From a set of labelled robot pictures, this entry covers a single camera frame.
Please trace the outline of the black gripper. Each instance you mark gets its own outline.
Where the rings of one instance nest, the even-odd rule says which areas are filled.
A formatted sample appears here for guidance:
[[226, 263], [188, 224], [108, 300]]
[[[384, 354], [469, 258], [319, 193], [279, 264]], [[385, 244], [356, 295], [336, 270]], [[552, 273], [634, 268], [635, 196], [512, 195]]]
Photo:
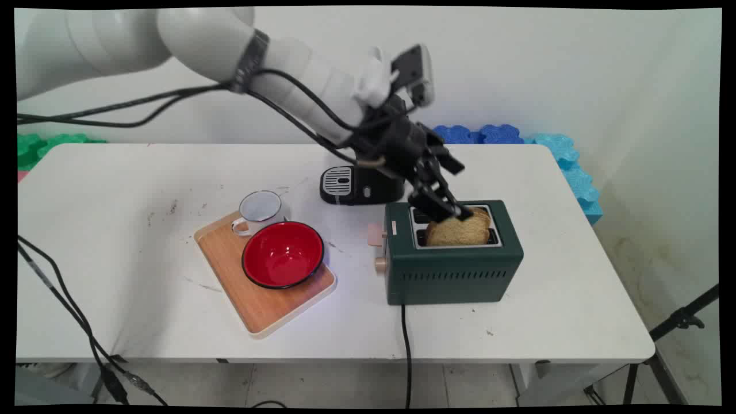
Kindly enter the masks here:
[[382, 173], [392, 178], [413, 180], [413, 192], [408, 202], [431, 221], [468, 220], [473, 212], [455, 199], [442, 176], [442, 168], [457, 175], [465, 165], [450, 155], [444, 139], [433, 129], [410, 120], [407, 110], [405, 101], [397, 95], [389, 97], [380, 109], [368, 108], [361, 127], [386, 118], [390, 122], [353, 133], [351, 149], [358, 160], [383, 160], [384, 163], [378, 167]]

